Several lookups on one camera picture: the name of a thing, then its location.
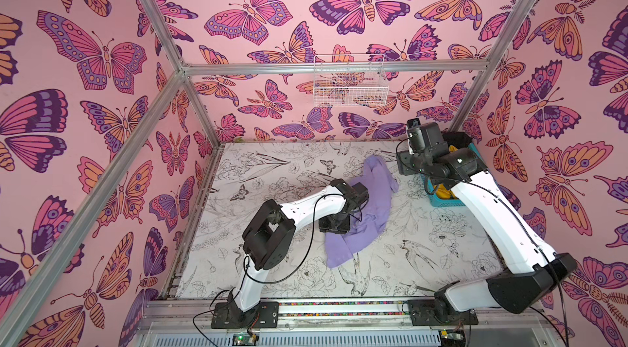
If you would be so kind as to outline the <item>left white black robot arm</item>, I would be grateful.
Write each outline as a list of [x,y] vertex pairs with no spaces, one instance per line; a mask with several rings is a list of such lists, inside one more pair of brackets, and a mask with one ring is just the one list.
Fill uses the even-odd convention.
[[333,180],[321,191],[298,201],[265,201],[242,234],[243,274],[232,298],[237,309],[247,313],[258,306],[262,289],[269,284],[270,270],[286,258],[300,229],[318,224],[324,234],[345,235],[368,200],[368,189],[363,184]]

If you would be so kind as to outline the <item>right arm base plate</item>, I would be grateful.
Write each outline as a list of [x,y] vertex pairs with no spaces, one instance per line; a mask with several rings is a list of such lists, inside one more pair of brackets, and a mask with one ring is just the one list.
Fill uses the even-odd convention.
[[413,299],[407,301],[408,312],[413,326],[454,327],[458,325],[478,325],[475,312],[456,312],[435,299]]

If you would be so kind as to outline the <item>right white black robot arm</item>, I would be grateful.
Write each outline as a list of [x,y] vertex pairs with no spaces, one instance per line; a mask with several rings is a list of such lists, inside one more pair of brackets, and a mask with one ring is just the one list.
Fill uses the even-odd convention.
[[404,175],[422,175],[424,185],[443,185],[461,200],[497,247],[505,270],[488,277],[451,283],[434,294],[436,315],[502,308],[521,314],[560,288],[577,269],[569,253],[558,253],[525,222],[497,186],[479,155],[462,147],[450,151],[435,122],[406,124],[408,149],[397,155]]

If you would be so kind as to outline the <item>teal plastic laundry basket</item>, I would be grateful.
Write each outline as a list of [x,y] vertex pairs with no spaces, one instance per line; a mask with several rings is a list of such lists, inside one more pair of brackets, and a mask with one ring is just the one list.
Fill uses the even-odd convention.
[[464,206],[454,188],[471,185],[474,175],[486,171],[481,157],[469,147],[454,148],[445,143],[427,147],[415,164],[424,177],[424,190],[433,206]]

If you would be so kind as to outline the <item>lavender purple t-shirt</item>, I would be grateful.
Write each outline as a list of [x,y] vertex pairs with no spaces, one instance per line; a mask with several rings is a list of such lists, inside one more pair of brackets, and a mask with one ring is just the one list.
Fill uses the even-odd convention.
[[350,181],[351,185],[363,184],[369,199],[358,210],[358,219],[352,221],[349,232],[343,235],[325,235],[327,267],[335,269],[353,258],[354,254],[369,247],[386,229],[392,209],[392,198],[399,190],[382,157],[369,156],[363,164],[362,175]]

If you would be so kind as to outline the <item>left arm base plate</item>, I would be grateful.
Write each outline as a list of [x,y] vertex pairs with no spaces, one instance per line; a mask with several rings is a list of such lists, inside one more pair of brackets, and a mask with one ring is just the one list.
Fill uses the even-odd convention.
[[260,302],[253,309],[240,310],[235,303],[217,304],[211,322],[212,329],[276,328],[279,303]]

